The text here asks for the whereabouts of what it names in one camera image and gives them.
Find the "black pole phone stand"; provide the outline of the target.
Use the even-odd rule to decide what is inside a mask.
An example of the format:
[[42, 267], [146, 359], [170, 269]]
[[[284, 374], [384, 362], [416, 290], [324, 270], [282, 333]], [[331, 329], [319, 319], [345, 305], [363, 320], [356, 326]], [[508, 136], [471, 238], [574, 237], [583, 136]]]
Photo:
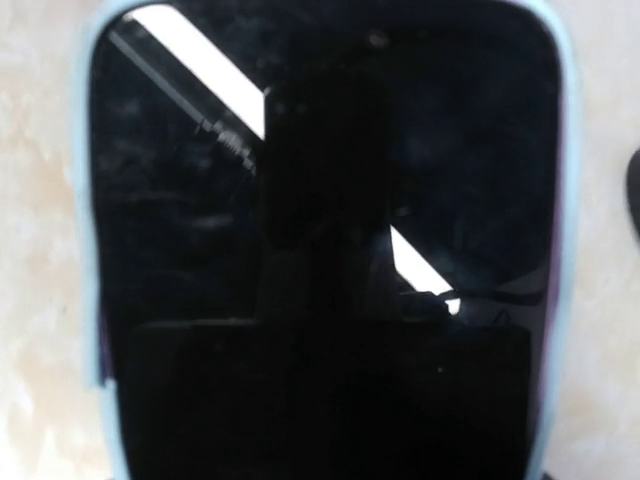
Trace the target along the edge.
[[640, 233], [640, 149], [631, 156], [626, 170], [626, 198], [636, 234]]

